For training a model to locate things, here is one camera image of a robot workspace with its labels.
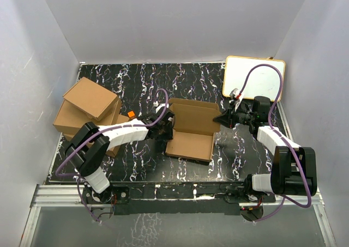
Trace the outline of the brown cardboard box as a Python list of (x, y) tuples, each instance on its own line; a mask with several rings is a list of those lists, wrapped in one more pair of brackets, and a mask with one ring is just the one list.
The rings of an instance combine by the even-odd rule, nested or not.
[(220, 131), (220, 124), (213, 121), (220, 115), (219, 105), (180, 98), (171, 98), (169, 103), (174, 113), (174, 127), (166, 155), (210, 162), (215, 134)]

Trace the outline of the small orange block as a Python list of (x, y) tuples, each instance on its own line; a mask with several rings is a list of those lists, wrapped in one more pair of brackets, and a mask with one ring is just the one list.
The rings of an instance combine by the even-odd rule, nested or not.
[(134, 111), (129, 111), (129, 112), (128, 112), (128, 117), (129, 117), (129, 119), (135, 119), (136, 116), (135, 116)]

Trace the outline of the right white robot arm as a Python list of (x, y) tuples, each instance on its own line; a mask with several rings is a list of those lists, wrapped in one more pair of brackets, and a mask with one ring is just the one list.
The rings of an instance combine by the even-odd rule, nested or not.
[(252, 136), (273, 156), (270, 174), (250, 174), (244, 180), (244, 197), (254, 202), (263, 193), (314, 196), (317, 191), (315, 151), (292, 143), (278, 128), (268, 125), (269, 98), (256, 96), (251, 109), (245, 102), (238, 102), (235, 98), (231, 100), (228, 109), (213, 121), (230, 129), (236, 124), (248, 126)]

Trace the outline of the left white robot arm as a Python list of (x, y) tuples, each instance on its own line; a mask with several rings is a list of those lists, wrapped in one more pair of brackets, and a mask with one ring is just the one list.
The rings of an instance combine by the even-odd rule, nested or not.
[(90, 185), (90, 195), (100, 203), (112, 198), (112, 186), (104, 174), (101, 163), (109, 149), (120, 145), (155, 139), (173, 139), (175, 114), (166, 106), (155, 114), (145, 115), (125, 123), (97, 126), (88, 122), (68, 143), (65, 156), (78, 174)]

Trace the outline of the bottom folded cardboard box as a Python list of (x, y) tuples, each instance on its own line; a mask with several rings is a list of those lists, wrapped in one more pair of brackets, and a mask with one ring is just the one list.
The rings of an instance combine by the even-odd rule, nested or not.
[[(116, 123), (117, 123), (117, 124), (120, 124), (120, 123), (125, 123), (125, 122), (128, 122), (128, 121), (129, 121), (129, 117), (123, 116), (123, 115), (118, 115), (118, 118), (117, 118)], [(67, 141), (70, 141), (70, 140), (74, 137), (74, 136), (71, 135), (71, 134), (63, 134), (63, 136), (65, 137), (65, 139), (66, 139)], [(113, 148), (111, 148), (110, 150), (108, 150), (108, 151), (106, 152), (106, 155), (115, 158), (116, 155), (117, 155), (117, 153), (118, 153), (118, 151), (119, 151), (119, 149), (120, 149), (120, 146), (113, 147)]]

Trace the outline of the top small folded cardboard box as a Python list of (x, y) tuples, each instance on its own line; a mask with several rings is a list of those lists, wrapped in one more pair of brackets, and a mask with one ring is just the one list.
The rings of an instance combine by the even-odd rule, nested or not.
[(119, 114), (121, 107), (121, 100), (117, 94), (86, 77), (78, 80), (63, 98), (90, 119), (97, 121), (104, 119), (112, 111)]

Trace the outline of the middle folded cardboard box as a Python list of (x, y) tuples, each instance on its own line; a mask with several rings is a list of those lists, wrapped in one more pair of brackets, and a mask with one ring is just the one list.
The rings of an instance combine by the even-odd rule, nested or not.
[(88, 118), (83, 111), (74, 107), (67, 101), (64, 101), (59, 109), (53, 125), (58, 132), (75, 135), (87, 122), (93, 122), (97, 126), (116, 124), (120, 109), (121, 102), (118, 101), (102, 120), (97, 121), (95, 119)]

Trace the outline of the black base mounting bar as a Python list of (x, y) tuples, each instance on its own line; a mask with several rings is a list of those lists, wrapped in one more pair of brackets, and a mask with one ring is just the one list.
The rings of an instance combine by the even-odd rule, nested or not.
[(262, 216), (264, 203), (275, 202), (274, 196), (249, 191), (242, 182), (111, 183), (101, 194), (84, 185), (82, 198), (92, 209), (105, 207), (118, 216), (223, 213), (253, 219)]

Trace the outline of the white board yellow frame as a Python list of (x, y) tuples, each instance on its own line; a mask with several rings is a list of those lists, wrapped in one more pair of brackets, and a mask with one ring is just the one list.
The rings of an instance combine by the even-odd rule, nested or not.
[[(241, 89), (248, 72), (256, 65), (269, 64), (285, 74), (286, 63), (277, 59), (228, 56), (225, 63), (222, 94), (229, 97), (233, 89)], [(268, 97), (274, 101), (280, 86), (278, 73), (270, 67), (258, 67), (249, 76), (243, 95), (245, 99), (255, 96)]]

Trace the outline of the aluminium frame rail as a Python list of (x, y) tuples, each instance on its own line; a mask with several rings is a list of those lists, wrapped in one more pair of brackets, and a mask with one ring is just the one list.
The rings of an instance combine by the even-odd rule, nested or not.
[(114, 216), (105, 207), (88, 213), (73, 185), (41, 185), (33, 197), (21, 246), (335, 246), (320, 194), (310, 208), (264, 203), (261, 222), (223, 213), (141, 213)]

